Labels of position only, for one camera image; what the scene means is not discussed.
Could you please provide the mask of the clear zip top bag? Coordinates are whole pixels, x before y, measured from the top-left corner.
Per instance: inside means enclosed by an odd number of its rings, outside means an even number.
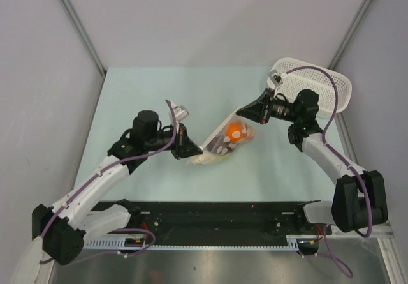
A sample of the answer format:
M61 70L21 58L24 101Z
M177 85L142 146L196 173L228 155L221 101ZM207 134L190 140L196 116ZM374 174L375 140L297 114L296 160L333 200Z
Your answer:
M243 117L237 116L235 114L235 112L238 109L236 109L234 112L232 112L216 129L215 131L209 136L209 138L206 139L206 141L204 141L204 143L200 146L200 148L202 148L203 152L204 151L208 151L210 153L214 153L215 148L220 144L220 143L226 143L228 142L225 139L225 131L227 126L235 121L241 121L243 123L249 124L253 127L253 125L249 122L247 122ZM237 143L237 147L236 149L230 153L227 154L229 157L232 156L232 154L237 150L240 149L240 147L242 147L244 144L249 143L250 141L243 141L240 143Z

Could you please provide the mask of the orange fake tangerine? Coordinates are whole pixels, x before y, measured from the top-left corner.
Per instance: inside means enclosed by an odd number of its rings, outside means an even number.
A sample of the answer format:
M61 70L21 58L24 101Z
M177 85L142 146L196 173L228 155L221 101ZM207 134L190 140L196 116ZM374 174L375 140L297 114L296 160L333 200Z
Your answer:
M237 144L249 139L247 134L249 127L246 123L241 121L235 121L230 123L225 131L225 139L232 143Z

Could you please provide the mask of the dark purple fake fruit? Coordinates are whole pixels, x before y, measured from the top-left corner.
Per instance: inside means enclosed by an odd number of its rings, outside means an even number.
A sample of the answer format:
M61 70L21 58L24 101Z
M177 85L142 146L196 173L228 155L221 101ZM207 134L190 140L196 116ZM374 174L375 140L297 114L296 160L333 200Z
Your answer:
M231 142L220 143L214 150L214 154L218 156L226 156L236 149L237 145Z

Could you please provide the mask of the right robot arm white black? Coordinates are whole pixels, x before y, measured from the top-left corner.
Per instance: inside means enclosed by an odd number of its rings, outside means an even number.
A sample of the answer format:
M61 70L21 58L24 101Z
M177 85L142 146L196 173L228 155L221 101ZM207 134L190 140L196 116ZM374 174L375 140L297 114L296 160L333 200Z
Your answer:
M259 124L271 118L290 122L289 143L315 161L333 182L331 201L301 205L300 214L294 217L297 231L308 234L317 224L325 224L368 237L374 225L388 221L384 177L355 164L327 141L316 119L318 101L318 94L310 89L300 91L293 103L265 89L258 99L238 109L237 115Z

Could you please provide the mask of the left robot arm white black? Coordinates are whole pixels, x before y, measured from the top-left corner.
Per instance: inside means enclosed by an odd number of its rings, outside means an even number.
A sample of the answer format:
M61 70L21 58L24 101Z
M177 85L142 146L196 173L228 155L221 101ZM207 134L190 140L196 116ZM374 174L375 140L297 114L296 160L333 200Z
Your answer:
M92 232L84 219L116 184L130 176L151 156L170 151L177 160L201 155L202 149L187 134L183 120L189 115L183 106L171 106L171 124L162 126L152 110L143 110L107 152L94 173L50 207L38 205L32 212L32 238L42 239L42 251L60 265L74 261L85 243L124 229L132 233L141 225L138 210L122 200L97 215Z

